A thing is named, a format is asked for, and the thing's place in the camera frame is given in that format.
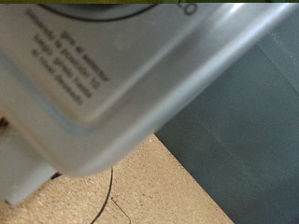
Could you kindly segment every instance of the black cable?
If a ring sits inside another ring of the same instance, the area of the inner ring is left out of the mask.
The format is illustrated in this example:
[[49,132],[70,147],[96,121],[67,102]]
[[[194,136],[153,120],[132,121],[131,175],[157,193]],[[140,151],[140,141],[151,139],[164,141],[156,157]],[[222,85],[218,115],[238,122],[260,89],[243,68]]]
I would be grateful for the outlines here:
[[93,224],[93,223],[96,221],[96,219],[98,219],[98,218],[102,215],[102,213],[103,213],[103,211],[104,211],[104,209],[105,209],[105,207],[106,207],[106,205],[107,205],[108,199],[109,199],[109,197],[110,197],[111,189],[112,189],[112,180],[113,180],[113,167],[111,167],[110,185],[109,185],[109,189],[108,189],[108,193],[107,193],[105,202],[104,202],[104,204],[103,204],[101,210],[99,211],[99,213],[96,215],[96,217],[95,217],[95,218],[93,219],[93,221],[91,222],[91,224]]

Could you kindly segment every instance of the appliance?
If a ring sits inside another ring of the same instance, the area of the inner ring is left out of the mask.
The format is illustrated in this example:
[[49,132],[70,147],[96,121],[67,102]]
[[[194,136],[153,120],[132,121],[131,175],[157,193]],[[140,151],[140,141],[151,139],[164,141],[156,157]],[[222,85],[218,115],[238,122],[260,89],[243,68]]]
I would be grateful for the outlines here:
[[112,166],[297,7],[0,6],[0,197]]

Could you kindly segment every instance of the gray plastic panel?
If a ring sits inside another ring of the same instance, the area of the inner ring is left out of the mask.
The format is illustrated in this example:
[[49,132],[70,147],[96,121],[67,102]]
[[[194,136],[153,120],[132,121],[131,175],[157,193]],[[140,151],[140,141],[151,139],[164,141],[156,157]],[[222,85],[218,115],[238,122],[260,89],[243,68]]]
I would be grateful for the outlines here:
[[236,224],[299,223],[298,18],[157,132]]

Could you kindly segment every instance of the floor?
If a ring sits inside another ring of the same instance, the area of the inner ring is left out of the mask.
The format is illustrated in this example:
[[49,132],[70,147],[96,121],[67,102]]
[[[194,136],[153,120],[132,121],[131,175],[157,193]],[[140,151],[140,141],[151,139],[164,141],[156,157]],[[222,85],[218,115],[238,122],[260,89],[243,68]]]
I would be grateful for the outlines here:
[[111,170],[62,175],[18,205],[0,201],[0,223],[233,222],[152,135]]

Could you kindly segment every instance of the speckled tan floor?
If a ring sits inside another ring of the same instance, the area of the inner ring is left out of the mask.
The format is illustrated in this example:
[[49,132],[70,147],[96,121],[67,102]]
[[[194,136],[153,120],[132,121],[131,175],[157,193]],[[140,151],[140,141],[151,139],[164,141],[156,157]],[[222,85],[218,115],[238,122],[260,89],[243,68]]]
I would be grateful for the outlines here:
[[[0,223],[89,224],[102,208],[111,170],[61,176],[18,205],[0,201]],[[233,223],[153,135],[113,167],[107,204],[94,223]]]

